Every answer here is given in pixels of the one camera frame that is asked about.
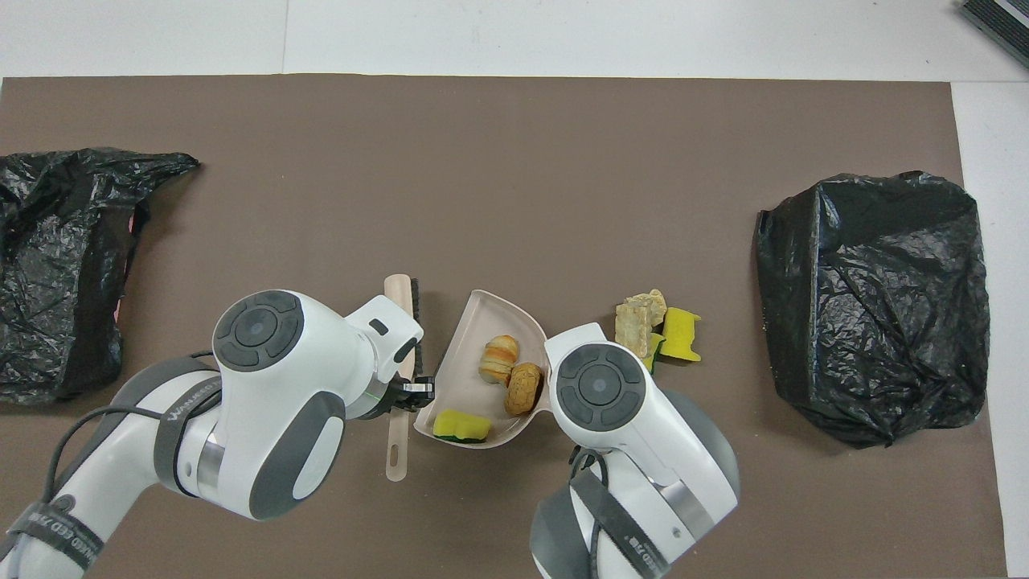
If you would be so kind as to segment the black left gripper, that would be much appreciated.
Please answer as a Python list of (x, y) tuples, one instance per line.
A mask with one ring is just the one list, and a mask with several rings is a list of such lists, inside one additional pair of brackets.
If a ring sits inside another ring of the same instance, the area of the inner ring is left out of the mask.
[(400, 409), (418, 411), (435, 400), (435, 379), (415, 378), (402, 384), (402, 379), (393, 379), (386, 386), (381, 399), (371, 410), (371, 418), (389, 413), (396, 407), (400, 399)]

